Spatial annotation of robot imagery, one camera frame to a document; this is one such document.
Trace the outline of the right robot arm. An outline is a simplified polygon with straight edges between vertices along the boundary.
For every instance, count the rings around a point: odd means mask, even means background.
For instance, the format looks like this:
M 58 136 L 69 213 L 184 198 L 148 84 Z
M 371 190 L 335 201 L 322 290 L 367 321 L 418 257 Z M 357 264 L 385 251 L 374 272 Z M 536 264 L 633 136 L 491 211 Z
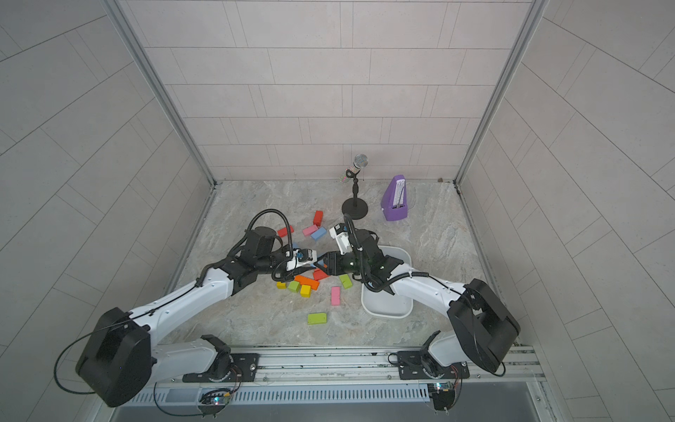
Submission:
M 369 230 L 337 235 L 338 251 L 317 258 L 328 275 L 354 274 L 373 293 L 400 295 L 446 315 L 453 332 L 434 332 L 419 351 L 418 365 L 432 378 L 451 366 L 473 362 L 498 375 L 520 325 L 494 291 L 480 279 L 444 281 L 385 253 Z

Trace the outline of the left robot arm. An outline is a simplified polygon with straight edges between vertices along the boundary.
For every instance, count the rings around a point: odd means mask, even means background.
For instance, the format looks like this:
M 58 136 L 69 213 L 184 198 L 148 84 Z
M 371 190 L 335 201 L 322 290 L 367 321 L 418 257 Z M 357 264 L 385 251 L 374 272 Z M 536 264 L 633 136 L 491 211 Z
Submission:
M 243 237 L 225 258 L 205 265 L 196 280 L 158 300 L 131 311 L 115 307 L 104 313 L 86 342 L 76 374 L 108 406 L 126 404 L 148 384 L 188 373 L 204 373 L 229 354 L 214 336 L 170 347 L 158 344 L 182 323 L 204 309 L 241 292 L 270 274 L 275 281 L 292 281 L 313 269 L 316 251 L 293 246 L 267 227 L 251 221 Z

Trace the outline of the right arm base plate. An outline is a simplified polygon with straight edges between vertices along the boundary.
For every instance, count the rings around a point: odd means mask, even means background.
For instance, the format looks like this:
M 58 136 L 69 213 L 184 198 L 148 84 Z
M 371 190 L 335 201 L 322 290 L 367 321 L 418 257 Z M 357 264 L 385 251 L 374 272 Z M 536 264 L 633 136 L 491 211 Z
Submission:
M 428 353 L 420 351 L 399 351 L 388 356 L 390 364 L 397 368 L 402 381 L 418 380 L 465 380 L 470 378 L 469 368 L 464 362 L 447 367 L 432 362 Z

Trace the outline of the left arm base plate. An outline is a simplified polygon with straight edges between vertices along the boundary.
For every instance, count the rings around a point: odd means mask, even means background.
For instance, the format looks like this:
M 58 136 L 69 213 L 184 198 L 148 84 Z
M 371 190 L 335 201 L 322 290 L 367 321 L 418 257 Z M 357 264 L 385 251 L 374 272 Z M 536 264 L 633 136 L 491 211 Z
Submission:
M 182 377 L 183 383 L 252 383 L 258 370 L 258 353 L 231 353 L 217 357 L 202 373 Z

